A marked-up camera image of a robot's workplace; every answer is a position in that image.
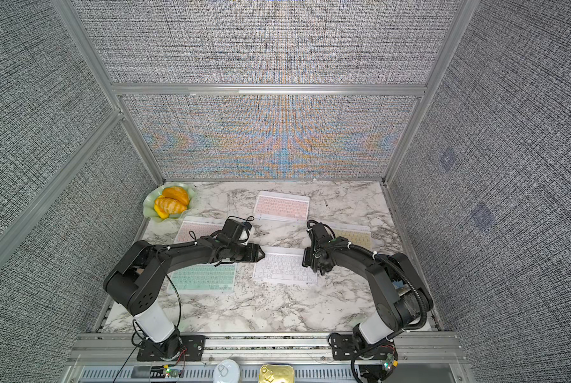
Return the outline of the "white keyboard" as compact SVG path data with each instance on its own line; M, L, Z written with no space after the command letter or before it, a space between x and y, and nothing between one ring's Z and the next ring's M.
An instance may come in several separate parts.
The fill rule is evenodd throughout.
M258 282L312 286L317 275L302 266L305 250L288 247L263 247L265 257L255 264L253 279Z

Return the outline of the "yellow keyboard mid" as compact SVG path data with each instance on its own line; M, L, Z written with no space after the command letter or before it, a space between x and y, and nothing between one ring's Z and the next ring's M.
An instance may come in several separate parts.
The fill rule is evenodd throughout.
M336 223L330 223L330 227L333 229L336 236L344 237L353 244L368 250L373 248L373 239L369 227Z

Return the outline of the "green keyboard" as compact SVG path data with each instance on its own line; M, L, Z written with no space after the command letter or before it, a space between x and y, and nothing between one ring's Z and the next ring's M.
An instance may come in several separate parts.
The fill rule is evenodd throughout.
M172 272L169 277L183 295L232 293L237 266L210 264L186 267Z

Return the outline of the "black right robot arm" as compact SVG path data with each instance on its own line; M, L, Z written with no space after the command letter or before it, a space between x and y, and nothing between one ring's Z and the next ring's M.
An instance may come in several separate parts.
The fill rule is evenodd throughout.
M373 298L374 314L356 325L351 336L330 337L336 359L355 353L370 358L371 346L382 348L395 336L426 326L434 303L407 255L372 252L336 236L332 228L316 220L307 221L306 231L311 244L305 249L302 266L319 275L345 268L367 281Z

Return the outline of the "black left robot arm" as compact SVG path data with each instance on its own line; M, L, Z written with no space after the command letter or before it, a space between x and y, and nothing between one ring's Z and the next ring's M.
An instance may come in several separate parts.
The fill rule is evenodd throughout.
M179 269L200 264L258 263L266 253L258 244L218 232L187 243L154 245L140 240L108 273L103 288L137 322L145 338L156 344L174 335L173 324L157 303L162 285Z

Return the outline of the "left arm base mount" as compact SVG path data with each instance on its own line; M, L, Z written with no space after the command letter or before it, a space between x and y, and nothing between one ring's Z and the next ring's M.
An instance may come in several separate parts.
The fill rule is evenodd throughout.
M137 362L200 362L207 337L203 335L174 334L164 342L151 339L141 342Z

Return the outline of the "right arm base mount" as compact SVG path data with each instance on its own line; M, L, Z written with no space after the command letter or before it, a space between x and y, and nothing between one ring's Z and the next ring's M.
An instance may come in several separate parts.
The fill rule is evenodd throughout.
M369 344L360 334L331 333L327 342L335 361L347 361L355 382L385 382L398 366L394 341L382 338Z

